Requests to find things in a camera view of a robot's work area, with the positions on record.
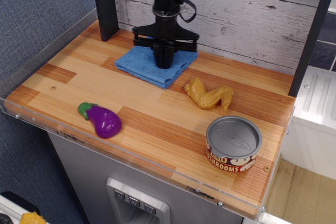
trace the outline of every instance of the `dispenser button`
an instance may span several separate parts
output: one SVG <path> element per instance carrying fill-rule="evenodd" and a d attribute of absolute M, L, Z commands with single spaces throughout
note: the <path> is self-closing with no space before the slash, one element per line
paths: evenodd
<path fill-rule="evenodd" d="M 150 214 L 156 215 L 156 210 L 154 207 L 145 204 L 144 205 L 146 212 L 149 212 Z"/>
<path fill-rule="evenodd" d="M 114 189 L 114 194 L 119 198 L 119 199 L 125 199 L 125 194 L 118 191 L 118 190 L 115 190 Z"/>
<path fill-rule="evenodd" d="M 132 205 L 134 205 L 136 207 L 140 207 L 140 201 L 139 200 L 137 200 L 137 199 L 135 199 L 131 196 L 129 196 L 128 199 L 129 199 L 129 201 Z"/>

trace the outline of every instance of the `white wood-panel wall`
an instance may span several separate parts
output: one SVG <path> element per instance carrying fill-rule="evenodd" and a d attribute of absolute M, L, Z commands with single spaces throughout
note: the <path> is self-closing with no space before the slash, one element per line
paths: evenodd
<path fill-rule="evenodd" d="M 319 0 L 191 0 L 197 16 L 178 23 L 200 35 L 198 49 L 294 74 L 307 40 Z M 155 21 L 153 0 L 116 0 L 119 25 Z M 183 6 L 189 17 L 192 10 Z"/>

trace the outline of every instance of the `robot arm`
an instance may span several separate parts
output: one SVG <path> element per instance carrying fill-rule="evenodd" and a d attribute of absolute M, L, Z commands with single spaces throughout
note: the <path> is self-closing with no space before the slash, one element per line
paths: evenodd
<path fill-rule="evenodd" d="M 183 3 L 194 8 L 194 15 L 186 20 L 191 22 L 196 16 L 196 6 L 189 0 L 154 0 L 153 13 L 155 23 L 148 26 L 134 27 L 134 45 L 151 47 L 155 63 L 159 68 L 171 67 L 175 52 L 178 50 L 196 51 L 199 35 L 182 28 L 177 23 Z"/>

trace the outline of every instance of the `can lid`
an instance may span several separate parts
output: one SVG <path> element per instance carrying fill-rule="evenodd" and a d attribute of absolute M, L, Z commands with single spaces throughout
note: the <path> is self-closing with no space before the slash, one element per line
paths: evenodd
<path fill-rule="evenodd" d="M 239 116 L 223 116 L 213 121 L 206 132 L 211 152 L 219 158 L 246 158 L 261 147 L 260 130 Z"/>

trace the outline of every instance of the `gray cabinet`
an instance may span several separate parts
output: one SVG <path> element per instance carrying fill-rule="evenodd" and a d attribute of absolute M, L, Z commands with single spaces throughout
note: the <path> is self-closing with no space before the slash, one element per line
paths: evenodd
<path fill-rule="evenodd" d="M 116 215 L 119 214 L 120 207 L 111 203 L 107 189 L 109 178 L 168 204 L 171 224 L 241 224 L 242 222 L 241 216 L 217 207 L 198 195 L 71 140 L 51 133 L 49 136 L 91 224 L 118 223 Z"/>

